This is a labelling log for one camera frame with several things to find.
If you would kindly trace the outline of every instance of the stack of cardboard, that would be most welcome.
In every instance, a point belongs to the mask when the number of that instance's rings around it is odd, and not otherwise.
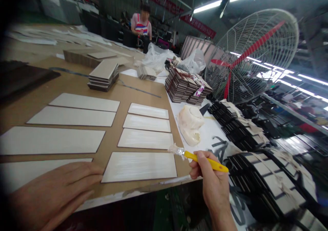
[[[113,59],[103,60],[90,74],[90,89],[108,92],[119,77],[119,64]]]
[[[204,98],[212,92],[212,88],[200,76],[175,67],[170,68],[165,88],[172,102],[187,102],[192,105],[201,105]]]
[[[209,95],[210,93],[212,93],[213,89],[207,84],[207,82],[204,81],[203,78],[201,78],[200,76],[196,75],[197,79],[195,80],[195,83],[198,86],[198,90],[202,90],[201,92],[195,92],[194,94],[192,94],[189,99],[187,100],[187,102],[189,104],[192,105],[202,105],[203,100],[206,98],[207,95]]]
[[[156,72],[153,69],[146,66],[140,66],[137,69],[137,74],[138,74],[138,78],[140,79],[147,79],[152,81],[156,79]]]

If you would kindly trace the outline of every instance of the woman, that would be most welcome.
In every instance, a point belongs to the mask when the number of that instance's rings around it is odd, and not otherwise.
[[[131,30],[136,35],[148,35],[151,40],[150,6],[141,2],[141,13],[135,13],[131,19]]]

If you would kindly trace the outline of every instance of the brown cardboard work surface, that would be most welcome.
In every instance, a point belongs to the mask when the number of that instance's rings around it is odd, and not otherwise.
[[[47,58],[39,63],[34,64],[38,67],[49,68],[53,66],[71,69],[80,73],[85,73],[89,68],[72,65],[59,58]],[[59,155],[13,155],[1,157],[1,162],[15,162],[15,161],[33,161],[33,160],[55,160],[55,159],[72,159],[72,158],[93,158],[93,161],[104,169],[107,166],[110,155],[114,151],[124,152],[159,152],[163,150],[156,149],[135,149],[135,148],[118,148],[117,144],[123,131],[123,123],[130,104],[138,103],[147,106],[154,106],[162,109],[167,109],[169,112],[169,120],[171,124],[171,132],[173,134],[174,142],[179,147],[183,147],[177,125],[175,123],[173,113],[170,107],[168,97],[166,95],[163,84],[148,80],[140,80],[136,77],[120,74],[121,79],[125,84],[151,92],[159,95],[158,98],[137,90],[133,90],[122,86],[116,82],[108,93],[89,89],[87,86],[88,78],[78,75],[73,75],[65,72],[60,72],[61,77],[51,80],[35,90],[29,92],[25,96],[19,98],[13,103],[7,104],[1,108],[0,119],[2,121],[0,132],[3,134],[13,126],[27,126],[25,124],[32,116],[47,106],[53,99],[58,97],[61,93],[72,93],[76,95],[92,96],[103,99],[120,101],[120,106],[116,113],[112,127],[92,127],[92,126],[56,126],[56,125],[35,125],[37,127],[51,127],[51,128],[72,128],[72,129],[91,129],[91,130],[105,130],[105,136],[100,144],[98,151],[95,154],[59,154]],[[189,174],[190,167],[188,161],[182,161],[180,156],[175,155],[176,169],[178,177]],[[106,196],[117,192],[131,191],[136,188],[143,188],[167,179],[154,179],[144,181],[131,181],[119,183],[101,183],[94,187],[95,194],[92,198]]]

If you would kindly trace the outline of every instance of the fan guard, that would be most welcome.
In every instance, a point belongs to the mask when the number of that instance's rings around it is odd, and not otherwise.
[[[298,41],[297,20],[287,11],[268,9],[244,18],[221,38],[205,70],[213,97],[234,104],[255,98],[286,73],[282,68],[294,58]]]

